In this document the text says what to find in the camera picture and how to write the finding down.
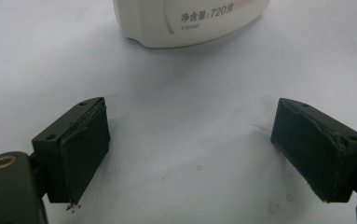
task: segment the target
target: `white surface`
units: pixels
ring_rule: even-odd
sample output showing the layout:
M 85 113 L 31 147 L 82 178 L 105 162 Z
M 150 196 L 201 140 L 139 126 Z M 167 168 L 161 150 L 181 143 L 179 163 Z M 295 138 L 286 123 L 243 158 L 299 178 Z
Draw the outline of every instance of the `white surface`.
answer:
M 182 49 L 122 37 L 112 1 L 0 1 L 0 153 L 95 96 L 110 152 L 74 214 L 45 199 L 49 223 L 356 222 L 356 194 L 320 202 L 269 136 L 280 97 L 357 130 L 357 1 L 274 0 Z
M 269 2 L 114 0 L 114 7 L 124 36 L 147 47 L 171 48 L 203 43 L 237 31 L 258 17 Z

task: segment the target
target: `white plastic bottle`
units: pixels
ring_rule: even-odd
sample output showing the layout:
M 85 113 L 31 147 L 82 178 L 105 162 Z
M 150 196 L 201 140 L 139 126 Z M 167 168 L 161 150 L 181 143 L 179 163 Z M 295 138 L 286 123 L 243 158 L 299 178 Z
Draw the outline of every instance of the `white plastic bottle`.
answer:
M 230 34 L 270 0 L 114 0 L 123 35 L 149 48 L 194 45 Z

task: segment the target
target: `bolt hole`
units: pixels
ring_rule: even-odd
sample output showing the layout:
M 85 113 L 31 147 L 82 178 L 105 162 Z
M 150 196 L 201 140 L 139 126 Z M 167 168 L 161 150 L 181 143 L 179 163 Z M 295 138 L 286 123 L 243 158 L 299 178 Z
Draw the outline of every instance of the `bolt hole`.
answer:
M 0 160 L 0 166 L 8 164 L 12 161 L 12 158 L 3 158 L 2 160 Z
M 56 134 L 50 134 L 50 135 L 48 135 L 47 137 L 46 137 L 46 139 L 47 140 L 52 140 L 53 138 L 55 138 L 56 137 Z
M 0 169 L 10 166 L 16 161 L 15 156 L 0 157 Z
M 356 136 L 349 136 L 349 139 L 351 141 L 357 142 L 357 137 Z

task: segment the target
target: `white table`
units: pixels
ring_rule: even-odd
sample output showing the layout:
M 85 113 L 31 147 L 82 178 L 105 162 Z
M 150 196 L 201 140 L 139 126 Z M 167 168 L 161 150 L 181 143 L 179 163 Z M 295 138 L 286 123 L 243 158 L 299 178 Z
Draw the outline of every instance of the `white table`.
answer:
M 357 131 L 357 1 L 273 0 L 215 41 L 146 49 L 111 0 L 0 1 L 0 153 L 104 96 L 112 144 L 81 208 L 49 223 L 356 223 L 269 142 L 279 98 Z

